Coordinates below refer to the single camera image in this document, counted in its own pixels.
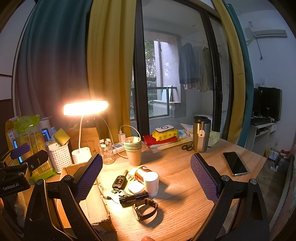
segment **key fob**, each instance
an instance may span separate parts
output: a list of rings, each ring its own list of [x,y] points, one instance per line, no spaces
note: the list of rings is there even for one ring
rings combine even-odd
[[[121,176],[118,176],[118,177],[115,179],[115,181],[114,181],[112,187],[113,187],[114,189],[122,189],[122,190],[123,190],[123,189],[125,188],[127,182],[128,182],[128,181],[127,181],[126,177],[121,175]]]

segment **teal curtain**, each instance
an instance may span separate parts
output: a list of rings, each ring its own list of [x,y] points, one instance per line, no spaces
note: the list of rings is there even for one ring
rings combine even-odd
[[[86,28],[92,0],[39,0],[26,27],[17,61],[21,115],[51,118],[66,127],[63,106],[89,99]]]
[[[252,75],[251,63],[249,59],[248,47],[246,44],[242,26],[240,25],[239,19],[233,9],[233,6],[231,4],[226,4],[224,0],[223,0],[223,3],[237,31],[237,36],[242,49],[242,56],[244,60],[244,72],[245,72],[245,78],[246,78],[246,100],[245,100],[242,130],[241,130],[239,139],[237,141],[237,145],[244,147],[248,137],[249,127],[251,123],[251,116],[252,116],[253,97],[254,97],[253,75]]]

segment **watch face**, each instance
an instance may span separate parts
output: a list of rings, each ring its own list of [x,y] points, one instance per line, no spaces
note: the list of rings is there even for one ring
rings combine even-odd
[[[139,221],[139,216],[138,216],[138,214],[137,214],[135,208],[132,207],[131,209],[132,209],[132,211],[133,211],[133,215],[135,216],[135,219]]]

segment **tumbler lid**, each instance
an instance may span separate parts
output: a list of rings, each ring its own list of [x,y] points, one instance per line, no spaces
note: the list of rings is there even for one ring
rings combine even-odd
[[[193,122],[194,123],[200,123],[201,124],[202,121],[204,122],[204,124],[210,124],[211,123],[211,120],[206,116],[195,115],[193,117]]]

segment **stainless steel tumbler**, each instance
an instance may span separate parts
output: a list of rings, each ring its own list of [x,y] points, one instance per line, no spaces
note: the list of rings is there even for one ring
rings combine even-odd
[[[193,150],[202,153],[207,150],[211,132],[211,120],[205,116],[193,117]]]

